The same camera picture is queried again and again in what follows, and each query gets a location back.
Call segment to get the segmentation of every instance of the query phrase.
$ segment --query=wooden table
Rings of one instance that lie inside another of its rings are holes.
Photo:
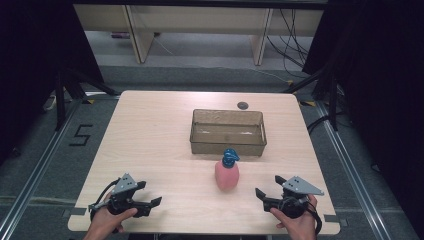
[[[194,109],[248,110],[264,116],[268,144],[261,157],[241,156],[240,180],[229,193],[215,184],[214,164],[220,155],[191,153],[190,129]],[[274,176],[298,175],[323,190],[317,196],[323,220],[321,234],[337,234],[339,223],[325,222],[335,215],[320,166],[296,98],[291,94],[224,92],[124,92],[94,159],[77,208],[98,198],[111,181],[128,172],[135,181],[146,181],[135,201],[150,202],[162,196],[149,217],[123,223],[128,232],[195,234],[284,234],[278,221],[264,212],[255,195],[281,199],[282,187]],[[71,216],[68,226],[85,231],[89,213]]]

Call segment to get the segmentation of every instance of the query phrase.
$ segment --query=pink bottle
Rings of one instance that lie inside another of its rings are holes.
[[[216,184],[222,191],[230,191],[237,186],[240,173],[236,161],[239,159],[236,151],[228,148],[224,151],[222,161],[215,164]]]

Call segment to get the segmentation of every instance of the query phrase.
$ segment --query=hand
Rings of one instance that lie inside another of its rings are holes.
[[[317,199],[314,195],[308,194],[310,203],[316,208]],[[283,212],[276,208],[271,208],[270,212],[281,222],[277,224],[277,228],[286,228],[291,239],[293,240],[314,240],[315,235],[315,218],[305,211],[302,216],[291,219]]]
[[[121,233],[124,232],[121,222],[133,217],[137,211],[137,208],[131,208],[121,214],[113,215],[107,210],[107,207],[100,208],[94,215],[84,240],[103,240],[115,229]]]

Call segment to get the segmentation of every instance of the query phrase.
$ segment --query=blue bottle cap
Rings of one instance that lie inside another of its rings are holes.
[[[222,158],[222,165],[226,168],[232,168],[234,163],[240,158],[237,155],[236,151],[232,148],[227,148],[224,151],[224,157]]]

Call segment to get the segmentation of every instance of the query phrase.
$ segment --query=small round object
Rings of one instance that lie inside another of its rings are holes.
[[[237,103],[237,107],[241,110],[246,110],[249,108],[249,104],[247,102],[239,102]]]

